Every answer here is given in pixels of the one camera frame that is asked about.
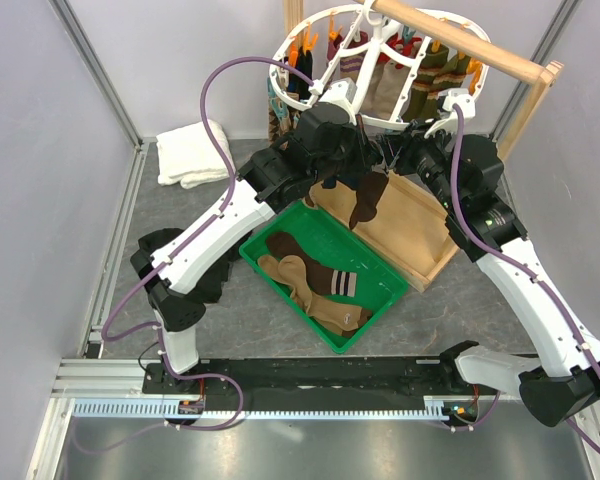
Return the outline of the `brown striped sock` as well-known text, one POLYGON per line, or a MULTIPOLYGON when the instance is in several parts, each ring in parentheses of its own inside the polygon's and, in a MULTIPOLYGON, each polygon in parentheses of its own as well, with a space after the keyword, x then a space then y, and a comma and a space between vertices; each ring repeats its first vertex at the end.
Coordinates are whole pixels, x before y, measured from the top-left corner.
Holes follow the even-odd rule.
POLYGON ((376 217, 377 204, 387 184, 388 176, 381 172, 371 172, 361 178, 355 191, 356 203, 349 218, 350 230, 353 230, 359 223, 370 222, 376 217))
POLYGON ((289 255, 299 257, 306 266, 309 287, 319 295, 340 295, 353 298, 356 295, 357 274, 325 266, 308 255, 288 232, 270 234, 265 244, 276 258, 289 255))

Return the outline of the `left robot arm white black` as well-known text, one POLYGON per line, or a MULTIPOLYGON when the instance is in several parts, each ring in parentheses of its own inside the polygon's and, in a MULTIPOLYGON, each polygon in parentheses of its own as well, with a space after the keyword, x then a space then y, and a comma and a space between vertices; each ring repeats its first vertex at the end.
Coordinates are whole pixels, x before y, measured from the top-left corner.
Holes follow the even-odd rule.
POLYGON ((144 276, 159 324, 170 387, 188 393, 199 382, 196 325, 207 303, 192 292, 209 269, 315 184, 338 175, 359 177, 380 159, 350 102, 319 101, 301 113, 295 129, 254 153, 186 230, 151 253, 136 254, 133 265, 144 276))

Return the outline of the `white oval sock hanger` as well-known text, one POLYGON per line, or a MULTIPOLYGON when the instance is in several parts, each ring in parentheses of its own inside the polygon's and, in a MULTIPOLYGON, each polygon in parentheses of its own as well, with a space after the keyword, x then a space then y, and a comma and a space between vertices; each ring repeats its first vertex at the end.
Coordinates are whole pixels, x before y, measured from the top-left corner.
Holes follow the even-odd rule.
POLYGON ((370 126, 401 130, 413 120, 444 124, 475 115, 490 68, 463 47, 434 39, 413 23, 368 4, 319 11, 289 28, 268 73, 278 115, 301 112, 346 87, 347 105, 370 126))

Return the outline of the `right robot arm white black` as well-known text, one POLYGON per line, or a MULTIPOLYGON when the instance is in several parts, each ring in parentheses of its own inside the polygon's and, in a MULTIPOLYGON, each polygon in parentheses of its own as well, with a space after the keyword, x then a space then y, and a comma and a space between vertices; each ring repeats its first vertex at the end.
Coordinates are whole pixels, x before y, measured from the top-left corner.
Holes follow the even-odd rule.
POLYGON ((446 211, 453 242, 491 280, 536 351, 522 357, 466 341, 438 368, 447 392, 479 384, 514 395, 542 424, 555 426, 600 400, 600 341, 556 291, 514 210, 497 194, 504 165, 480 135, 426 136, 425 124, 383 134, 390 170, 417 175, 446 211))

